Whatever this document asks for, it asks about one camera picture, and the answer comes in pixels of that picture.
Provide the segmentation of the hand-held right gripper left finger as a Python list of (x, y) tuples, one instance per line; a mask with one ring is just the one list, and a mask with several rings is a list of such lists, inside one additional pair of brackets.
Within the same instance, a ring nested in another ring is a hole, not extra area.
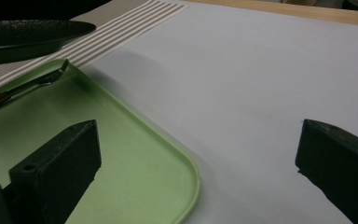
[(9, 170), (16, 224), (64, 224), (102, 166), (97, 122), (58, 133)]

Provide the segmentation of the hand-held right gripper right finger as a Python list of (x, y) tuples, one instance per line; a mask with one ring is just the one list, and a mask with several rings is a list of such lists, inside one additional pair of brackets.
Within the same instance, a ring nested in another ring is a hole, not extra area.
[(295, 164), (335, 207), (358, 224), (358, 136), (306, 119)]

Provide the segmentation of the green cutting board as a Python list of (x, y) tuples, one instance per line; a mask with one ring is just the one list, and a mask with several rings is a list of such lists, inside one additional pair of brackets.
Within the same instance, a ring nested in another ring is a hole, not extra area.
[(0, 184), (54, 135), (90, 119), (102, 166), (65, 224), (183, 224), (200, 195), (195, 162), (73, 65), (0, 107)]

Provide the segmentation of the fork with wooden handle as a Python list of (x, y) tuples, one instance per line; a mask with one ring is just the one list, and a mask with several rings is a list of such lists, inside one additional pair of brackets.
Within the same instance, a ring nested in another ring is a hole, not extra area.
[(0, 105), (8, 102), (13, 96), (20, 94), (23, 91), (26, 91), (32, 87), (49, 85), (57, 81), (66, 71), (66, 68), (69, 65), (69, 60), (65, 59), (62, 66), (54, 71), (51, 71), (41, 77), (32, 79), (26, 83), (21, 84), (18, 87), (15, 87), (8, 91), (0, 92)]

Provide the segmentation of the white board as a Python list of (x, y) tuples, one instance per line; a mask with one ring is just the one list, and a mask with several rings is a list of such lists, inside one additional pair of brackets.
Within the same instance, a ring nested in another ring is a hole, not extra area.
[(358, 25), (188, 3), (88, 73), (196, 161), (187, 224), (351, 224), (295, 157), (305, 119), (358, 136)]

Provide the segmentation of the black textured round plate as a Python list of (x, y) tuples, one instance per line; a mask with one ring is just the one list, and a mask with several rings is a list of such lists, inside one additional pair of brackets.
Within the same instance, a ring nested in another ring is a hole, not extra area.
[(0, 21), (0, 64), (49, 55), (95, 30), (84, 21)]

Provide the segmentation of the striped grey placemat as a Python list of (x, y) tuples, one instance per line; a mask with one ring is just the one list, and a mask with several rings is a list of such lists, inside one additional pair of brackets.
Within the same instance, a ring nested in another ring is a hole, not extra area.
[(166, 0), (111, 0), (76, 17), (97, 26), (92, 34), (48, 56), (0, 65), (0, 87), (55, 59), (67, 58), (80, 68), (87, 67), (185, 9), (185, 5)]

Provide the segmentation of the wooden board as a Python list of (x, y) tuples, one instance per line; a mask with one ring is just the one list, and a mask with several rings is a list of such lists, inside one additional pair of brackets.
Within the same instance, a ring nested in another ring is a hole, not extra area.
[(283, 14), (320, 21), (333, 21), (358, 25), (358, 11), (327, 7), (299, 6), (284, 3), (271, 3), (259, 0), (185, 0), (187, 2), (217, 5), (222, 7), (235, 7)]

